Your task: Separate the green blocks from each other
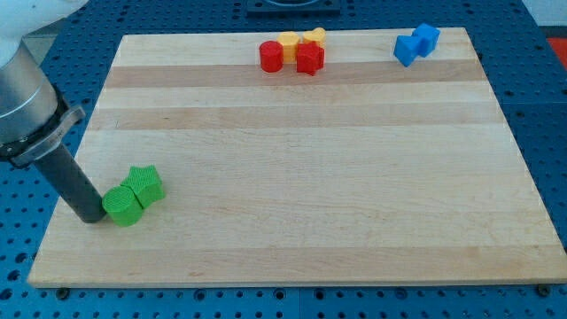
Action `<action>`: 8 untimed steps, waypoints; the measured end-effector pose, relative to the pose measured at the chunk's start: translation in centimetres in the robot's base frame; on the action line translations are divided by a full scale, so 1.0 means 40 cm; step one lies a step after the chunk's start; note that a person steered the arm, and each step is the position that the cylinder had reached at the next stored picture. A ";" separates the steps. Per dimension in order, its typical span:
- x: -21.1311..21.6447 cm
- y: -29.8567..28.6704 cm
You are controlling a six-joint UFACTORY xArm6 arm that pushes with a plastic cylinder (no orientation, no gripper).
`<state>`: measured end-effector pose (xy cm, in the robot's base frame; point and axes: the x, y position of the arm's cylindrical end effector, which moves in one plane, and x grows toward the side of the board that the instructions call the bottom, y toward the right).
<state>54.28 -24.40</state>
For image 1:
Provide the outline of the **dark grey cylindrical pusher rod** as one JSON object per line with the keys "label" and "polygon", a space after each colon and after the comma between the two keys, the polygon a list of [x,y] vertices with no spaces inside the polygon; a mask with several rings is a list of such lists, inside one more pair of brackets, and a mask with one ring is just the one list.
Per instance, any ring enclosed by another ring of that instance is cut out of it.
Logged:
{"label": "dark grey cylindrical pusher rod", "polygon": [[106,216],[101,195],[63,144],[34,164],[83,222],[96,223]]}

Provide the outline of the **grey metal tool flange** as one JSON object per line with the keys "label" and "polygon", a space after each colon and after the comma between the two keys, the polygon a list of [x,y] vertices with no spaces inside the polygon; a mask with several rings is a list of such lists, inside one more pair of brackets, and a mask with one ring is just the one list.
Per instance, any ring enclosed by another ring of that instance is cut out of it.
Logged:
{"label": "grey metal tool flange", "polygon": [[70,106],[58,87],[55,87],[55,93],[58,102],[55,113],[31,135],[1,144],[2,162],[9,162],[16,168],[28,166],[59,147],[71,127],[86,117],[80,105]]}

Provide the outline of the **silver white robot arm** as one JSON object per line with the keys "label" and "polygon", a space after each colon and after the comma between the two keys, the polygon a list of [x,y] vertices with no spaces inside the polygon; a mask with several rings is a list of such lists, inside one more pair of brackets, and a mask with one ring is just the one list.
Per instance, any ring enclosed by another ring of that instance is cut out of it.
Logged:
{"label": "silver white robot arm", "polygon": [[102,198],[62,139],[85,118],[36,63],[23,38],[81,9],[88,0],[1,3],[1,161],[35,166],[85,223],[101,221]]}

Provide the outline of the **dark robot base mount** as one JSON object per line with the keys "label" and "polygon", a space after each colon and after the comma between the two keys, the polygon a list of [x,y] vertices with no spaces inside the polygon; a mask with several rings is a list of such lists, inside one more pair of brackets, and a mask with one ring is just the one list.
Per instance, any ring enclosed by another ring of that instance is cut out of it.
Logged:
{"label": "dark robot base mount", "polygon": [[340,13],[341,0],[247,0],[248,17],[284,13]]}

